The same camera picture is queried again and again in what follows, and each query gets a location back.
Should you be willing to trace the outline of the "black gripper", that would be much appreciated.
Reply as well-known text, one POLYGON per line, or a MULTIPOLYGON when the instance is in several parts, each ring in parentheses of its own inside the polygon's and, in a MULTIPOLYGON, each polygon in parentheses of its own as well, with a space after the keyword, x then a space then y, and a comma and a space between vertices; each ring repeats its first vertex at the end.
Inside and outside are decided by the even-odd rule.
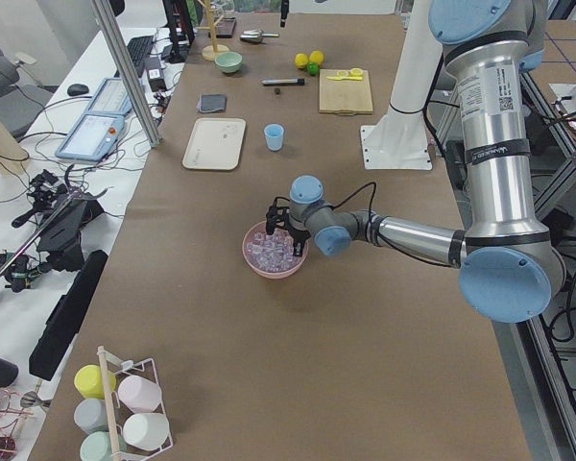
POLYGON ((310 232, 308 230, 295 228, 292 225, 288 226, 288 232, 294 240, 293 256, 304 256, 305 242, 311 237, 310 232))

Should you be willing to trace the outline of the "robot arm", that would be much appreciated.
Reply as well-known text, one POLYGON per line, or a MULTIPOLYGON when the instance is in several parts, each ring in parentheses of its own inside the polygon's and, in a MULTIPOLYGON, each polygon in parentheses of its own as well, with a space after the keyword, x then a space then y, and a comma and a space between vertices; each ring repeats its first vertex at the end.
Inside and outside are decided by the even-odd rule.
POLYGON ((541 314, 565 280, 562 257, 537 218, 530 144, 519 76, 540 65, 547 21, 543 1, 418 1, 414 4, 387 113, 362 137, 370 169, 424 163, 424 115, 440 71, 455 82, 472 222, 450 230, 342 211, 310 175, 294 180, 285 206, 271 206, 267 231, 283 229, 301 255, 312 241, 328 256, 354 241, 389 247, 459 272, 467 302, 502 323, 541 314))

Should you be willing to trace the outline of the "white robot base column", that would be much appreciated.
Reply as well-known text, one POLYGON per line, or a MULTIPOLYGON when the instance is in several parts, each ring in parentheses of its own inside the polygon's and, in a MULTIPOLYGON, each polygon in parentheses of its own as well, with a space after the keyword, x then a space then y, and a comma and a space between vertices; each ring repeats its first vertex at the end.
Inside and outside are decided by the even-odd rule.
POLYGON ((425 105, 438 66, 441 43, 430 30, 432 2, 414 3, 387 113, 361 127, 361 150, 368 170, 430 170, 425 105))

